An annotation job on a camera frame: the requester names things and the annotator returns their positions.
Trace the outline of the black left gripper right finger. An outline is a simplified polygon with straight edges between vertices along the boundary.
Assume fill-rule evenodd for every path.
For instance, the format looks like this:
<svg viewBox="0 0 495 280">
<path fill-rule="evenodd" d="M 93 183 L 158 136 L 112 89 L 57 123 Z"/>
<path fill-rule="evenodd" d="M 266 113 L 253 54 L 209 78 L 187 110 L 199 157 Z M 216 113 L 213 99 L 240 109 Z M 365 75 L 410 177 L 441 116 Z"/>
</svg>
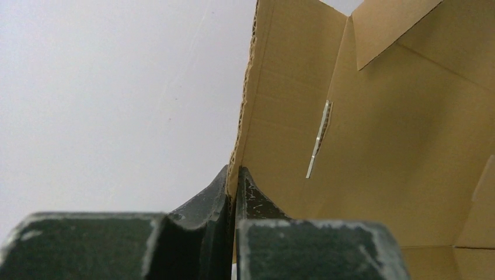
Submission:
<svg viewBox="0 0 495 280">
<path fill-rule="evenodd" d="M 293 219 L 238 173 L 238 279 L 409 279 L 389 229 L 363 220 Z"/>
</svg>

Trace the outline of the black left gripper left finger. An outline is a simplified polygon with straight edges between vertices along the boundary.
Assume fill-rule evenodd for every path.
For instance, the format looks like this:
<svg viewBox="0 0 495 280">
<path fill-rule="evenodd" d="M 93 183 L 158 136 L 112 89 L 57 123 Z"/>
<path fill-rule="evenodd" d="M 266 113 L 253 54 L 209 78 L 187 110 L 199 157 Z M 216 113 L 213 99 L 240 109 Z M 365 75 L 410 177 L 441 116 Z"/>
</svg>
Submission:
<svg viewBox="0 0 495 280">
<path fill-rule="evenodd" d="M 168 213 L 31 214 L 1 246 L 1 278 L 229 279 L 227 171 Z"/>
</svg>

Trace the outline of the brown cardboard box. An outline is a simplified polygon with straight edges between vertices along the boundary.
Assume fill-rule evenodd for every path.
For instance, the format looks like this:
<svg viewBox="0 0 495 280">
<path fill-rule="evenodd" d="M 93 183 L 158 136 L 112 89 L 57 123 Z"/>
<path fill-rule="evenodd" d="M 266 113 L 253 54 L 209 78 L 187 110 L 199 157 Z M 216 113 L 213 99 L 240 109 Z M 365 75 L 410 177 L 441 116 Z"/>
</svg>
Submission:
<svg viewBox="0 0 495 280">
<path fill-rule="evenodd" d="M 295 218 L 385 223 L 414 279 L 494 278 L 494 1 L 258 1 L 239 167 Z"/>
</svg>

